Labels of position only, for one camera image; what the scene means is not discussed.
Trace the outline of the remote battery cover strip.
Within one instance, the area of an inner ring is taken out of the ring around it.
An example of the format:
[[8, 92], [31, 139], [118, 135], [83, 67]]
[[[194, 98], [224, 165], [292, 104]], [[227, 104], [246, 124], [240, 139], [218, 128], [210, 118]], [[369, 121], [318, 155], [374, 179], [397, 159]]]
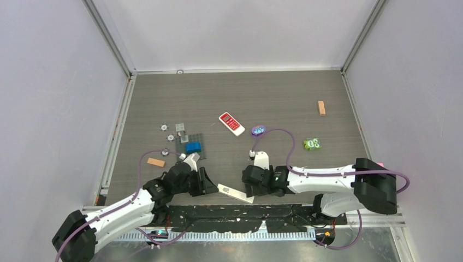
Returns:
[[248, 204], [252, 204], [254, 202], [253, 196], [248, 197], [246, 193], [236, 190], [234, 188], [225, 186], [223, 184], [218, 184], [217, 188], [219, 193], [224, 194], [233, 199], [240, 200]]

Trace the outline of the wooden block right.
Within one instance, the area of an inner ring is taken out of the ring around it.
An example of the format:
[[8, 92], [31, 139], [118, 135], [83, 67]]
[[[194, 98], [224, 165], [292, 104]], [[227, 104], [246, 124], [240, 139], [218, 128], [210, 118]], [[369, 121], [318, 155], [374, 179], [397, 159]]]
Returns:
[[320, 116], [324, 116], [326, 115], [326, 110], [325, 110], [325, 104], [322, 100], [319, 100], [317, 102], [317, 105], [318, 105], [318, 111], [319, 111], [319, 115]]

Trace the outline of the clear lego plate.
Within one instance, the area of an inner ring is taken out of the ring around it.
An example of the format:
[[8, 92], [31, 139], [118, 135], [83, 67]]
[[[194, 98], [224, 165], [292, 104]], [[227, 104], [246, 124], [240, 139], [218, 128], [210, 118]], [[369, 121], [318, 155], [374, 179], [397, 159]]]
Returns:
[[175, 128], [176, 128], [177, 132], [184, 131], [185, 130], [185, 125], [183, 123], [179, 123], [179, 124], [175, 125]]

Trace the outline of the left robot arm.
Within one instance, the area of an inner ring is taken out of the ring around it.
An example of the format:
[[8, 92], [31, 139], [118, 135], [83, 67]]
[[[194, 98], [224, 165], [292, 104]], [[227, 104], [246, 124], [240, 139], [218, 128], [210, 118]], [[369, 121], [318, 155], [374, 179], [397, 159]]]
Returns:
[[55, 260], [90, 261], [108, 243], [135, 228], [163, 225], [175, 195], [198, 197], [217, 192], [205, 168], [178, 162], [110, 206], [87, 214], [80, 210], [70, 213], [51, 240], [57, 251]]

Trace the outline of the small gear near finger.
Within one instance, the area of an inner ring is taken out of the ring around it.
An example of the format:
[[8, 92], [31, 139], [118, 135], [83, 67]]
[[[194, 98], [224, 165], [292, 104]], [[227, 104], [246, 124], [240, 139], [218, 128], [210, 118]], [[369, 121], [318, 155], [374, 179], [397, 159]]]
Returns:
[[168, 155], [170, 155], [170, 151], [167, 148], [165, 148], [164, 150], [161, 151], [161, 155], [164, 156], [164, 157], [168, 156]]

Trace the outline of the wooden block left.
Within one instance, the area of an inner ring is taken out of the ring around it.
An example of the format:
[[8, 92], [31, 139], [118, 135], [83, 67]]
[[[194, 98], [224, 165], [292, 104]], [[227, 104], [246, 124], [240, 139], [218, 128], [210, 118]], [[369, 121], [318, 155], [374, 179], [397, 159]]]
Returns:
[[165, 166], [165, 161], [155, 158], [148, 158], [147, 164], [163, 168]]

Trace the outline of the purple paw eraser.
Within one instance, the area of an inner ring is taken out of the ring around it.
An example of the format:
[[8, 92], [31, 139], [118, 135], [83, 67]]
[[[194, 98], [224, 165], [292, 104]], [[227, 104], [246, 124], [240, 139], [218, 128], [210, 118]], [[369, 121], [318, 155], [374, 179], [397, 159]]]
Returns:
[[266, 131], [266, 127], [263, 126], [263, 125], [258, 125], [258, 126], [254, 126], [252, 129], [251, 129], [251, 134], [252, 136], [254, 137], [259, 137], [261, 136], [263, 133], [265, 133]]

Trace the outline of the green owl eraser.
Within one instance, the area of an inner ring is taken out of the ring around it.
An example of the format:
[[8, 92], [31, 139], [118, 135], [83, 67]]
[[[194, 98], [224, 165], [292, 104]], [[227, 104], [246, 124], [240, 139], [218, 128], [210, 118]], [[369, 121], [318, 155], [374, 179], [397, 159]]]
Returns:
[[322, 148], [318, 138], [307, 138], [303, 141], [303, 146], [305, 150], [313, 151], [316, 149]]

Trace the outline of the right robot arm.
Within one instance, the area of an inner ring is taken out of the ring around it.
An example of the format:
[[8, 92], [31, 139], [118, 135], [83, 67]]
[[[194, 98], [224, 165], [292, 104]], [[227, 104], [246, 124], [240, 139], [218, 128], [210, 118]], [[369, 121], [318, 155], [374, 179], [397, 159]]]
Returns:
[[359, 209], [383, 215], [397, 213], [396, 175], [367, 158], [326, 169], [248, 165], [242, 181], [248, 197], [315, 192], [311, 214], [319, 224]]

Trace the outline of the white remote control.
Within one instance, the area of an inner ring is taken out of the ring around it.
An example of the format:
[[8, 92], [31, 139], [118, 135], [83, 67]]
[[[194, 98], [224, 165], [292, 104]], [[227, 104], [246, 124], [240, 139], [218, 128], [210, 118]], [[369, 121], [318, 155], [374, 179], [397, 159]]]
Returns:
[[240, 136], [246, 130], [230, 113], [224, 112], [218, 117], [219, 121], [235, 136]]

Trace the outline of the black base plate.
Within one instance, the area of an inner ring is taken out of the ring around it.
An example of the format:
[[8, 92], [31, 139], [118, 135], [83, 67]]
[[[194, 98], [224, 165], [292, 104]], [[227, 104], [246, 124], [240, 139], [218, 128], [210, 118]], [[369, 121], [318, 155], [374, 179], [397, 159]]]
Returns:
[[152, 225], [171, 227], [175, 232], [254, 233], [264, 225], [270, 233], [302, 233], [346, 225], [337, 218], [316, 215], [310, 205], [171, 205], [155, 216]]

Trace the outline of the wooden block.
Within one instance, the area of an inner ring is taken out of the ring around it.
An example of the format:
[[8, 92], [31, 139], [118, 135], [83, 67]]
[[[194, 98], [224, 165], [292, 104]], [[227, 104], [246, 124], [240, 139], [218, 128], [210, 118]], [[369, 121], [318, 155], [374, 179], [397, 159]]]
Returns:
[[319, 100], [317, 102], [317, 105], [318, 105], [318, 111], [319, 111], [319, 115], [320, 116], [324, 116], [326, 115], [326, 110], [325, 110], [325, 104], [322, 100]]
[[148, 158], [147, 164], [163, 168], [165, 166], [165, 161], [155, 158]]

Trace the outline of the small gear upper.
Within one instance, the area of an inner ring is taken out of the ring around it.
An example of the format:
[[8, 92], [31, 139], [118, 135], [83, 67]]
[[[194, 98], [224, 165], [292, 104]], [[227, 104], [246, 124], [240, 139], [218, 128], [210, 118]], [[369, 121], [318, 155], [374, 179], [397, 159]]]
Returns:
[[167, 131], [168, 129], [169, 129], [169, 126], [167, 124], [163, 124], [160, 126], [160, 130], [163, 132]]

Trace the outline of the blue lego brick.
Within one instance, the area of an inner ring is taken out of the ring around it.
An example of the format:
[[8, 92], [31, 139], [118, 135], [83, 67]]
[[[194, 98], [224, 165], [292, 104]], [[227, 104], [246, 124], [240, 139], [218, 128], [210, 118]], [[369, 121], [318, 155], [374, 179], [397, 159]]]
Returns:
[[189, 142], [185, 145], [185, 152], [186, 154], [192, 153], [199, 153], [202, 151], [201, 143], [200, 142]]

